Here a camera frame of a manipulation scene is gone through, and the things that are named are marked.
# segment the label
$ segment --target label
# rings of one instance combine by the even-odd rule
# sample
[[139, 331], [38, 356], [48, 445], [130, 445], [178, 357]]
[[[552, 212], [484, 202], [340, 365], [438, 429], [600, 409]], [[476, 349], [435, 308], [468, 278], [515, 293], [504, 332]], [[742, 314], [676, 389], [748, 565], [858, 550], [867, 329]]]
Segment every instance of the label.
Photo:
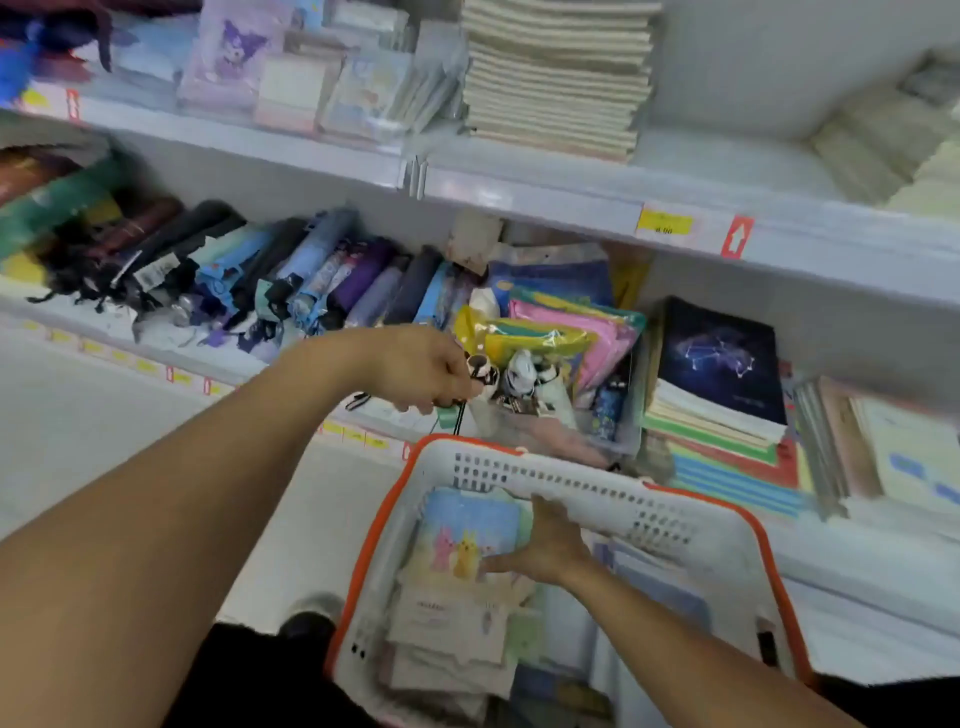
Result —
[[663, 235], [690, 235], [694, 218], [689, 215], [677, 215], [659, 209], [645, 207], [640, 212], [636, 229], [659, 232]]
[[153, 263], [143, 266], [133, 274], [144, 293], [154, 290], [167, 279], [167, 274], [180, 266], [180, 260], [173, 253], [165, 255]]
[[174, 384], [181, 384], [184, 387], [193, 387], [193, 377], [179, 369], [174, 370], [173, 382]]
[[374, 437], [369, 432], [367, 433], [366, 445], [368, 448], [373, 448], [373, 449], [379, 449], [379, 450], [390, 449], [390, 443], [388, 443], [383, 438]]
[[367, 444], [367, 434], [363, 430], [353, 427], [344, 427], [344, 444], [364, 447]]
[[66, 89], [66, 116], [70, 121], [80, 121], [80, 93], [76, 88]]
[[225, 397], [234, 389], [235, 387], [231, 387], [229, 384], [224, 384], [214, 379], [207, 380], [206, 393], [211, 397]]
[[133, 368], [145, 375], [163, 376], [164, 374], [163, 368], [159, 364], [150, 361], [150, 359], [141, 359], [137, 357], [133, 364]]
[[29, 331], [32, 334], [46, 338], [47, 329], [43, 326], [43, 324], [38, 324], [36, 321], [25, 320], [21, 326], [25, 331]]
[[107, 347], [96, 341], [90, 341], [89, 339], [84, 339], [83, 349], [84, 353], [88, 353], [91, 356], [103, 357], [107, 355]]
[[743, 256], [743, 249], [747, 247], [747, 241], [750, 240], [750, 233], [753, 231], [754, 218], [736, 215], [727, 231], [727, 239], [724, 240], [720, 255], [739, 260]]
[[80, 348], [80, 337], [69, 331], [61, 331], [59, 328], [50, 329], [50, 341], [61, 347], [78, 350]]
[[344, 436], [344, 428], [342, 425], [337, 425], [336, 423], [324, 423], [322, 425], [324, 435], [332, 435], [333, 437], [342, 438]]

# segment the white shopping basket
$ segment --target white shopping basket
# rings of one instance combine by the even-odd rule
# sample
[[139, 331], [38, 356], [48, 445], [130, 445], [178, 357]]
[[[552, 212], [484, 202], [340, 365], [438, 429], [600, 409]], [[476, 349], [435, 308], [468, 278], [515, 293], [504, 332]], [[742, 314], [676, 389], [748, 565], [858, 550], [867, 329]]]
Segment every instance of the white shopping basket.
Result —
[[380, 722], [440, 726], [392, 699], [378, 678], [396, 574], [426, 497], [439, 487], [561, 501], [584, 528], [617, 536], [684, 566], [703, 587], [711, 631], [760, 659], [758, 626], [772, 635], [778, 666], [811, 682], [804, 640], [780, 582], [766, 533], [749, 512], [708, 497], [540, 455], [446, 435], [420, 441], [380, 506], [350, 581], [326, 673]]

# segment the yellow bunny illustration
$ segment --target yellow bunny illustration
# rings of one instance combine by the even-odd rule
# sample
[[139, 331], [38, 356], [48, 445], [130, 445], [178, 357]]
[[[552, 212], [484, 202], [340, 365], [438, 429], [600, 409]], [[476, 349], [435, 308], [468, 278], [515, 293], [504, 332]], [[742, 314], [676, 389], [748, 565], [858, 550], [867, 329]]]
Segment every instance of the yellow bunny illustration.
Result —
[[457, 563], [453, 567], [453, 575], [465, 581], [475, 581], [479, 563], [480, 548], [477, 546], [475, 531], [464, 531], [464, 536], [457, 545]]

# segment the white tiled floor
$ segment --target white tiled floor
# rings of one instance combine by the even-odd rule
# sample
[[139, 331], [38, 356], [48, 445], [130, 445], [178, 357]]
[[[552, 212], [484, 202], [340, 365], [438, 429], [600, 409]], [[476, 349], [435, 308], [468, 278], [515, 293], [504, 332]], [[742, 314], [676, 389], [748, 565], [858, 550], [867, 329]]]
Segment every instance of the white tiled floor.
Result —
[[[203, 405], [109, 364], [0, 343], [0, 538], [188, 419]], [[316, 591], [346, 595], [398, 469], [312, 445], [222, 616], [274, 631]]]

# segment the pink bunny illustration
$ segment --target pink bunny illustration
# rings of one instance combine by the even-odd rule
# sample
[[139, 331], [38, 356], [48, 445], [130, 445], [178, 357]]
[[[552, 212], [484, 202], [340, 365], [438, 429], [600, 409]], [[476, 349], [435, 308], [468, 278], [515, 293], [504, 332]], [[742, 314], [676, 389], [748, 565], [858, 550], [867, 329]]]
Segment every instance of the pink bunny illustration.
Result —
[[449, 526], [444, 526], [437, 533], [437, 538], [433, 542], [433, 565], [430, 567], [433, 571], [450, 570], [450, 554], [457, 550], [457, 545], [453, 542], [453, 534], [450, 533]]

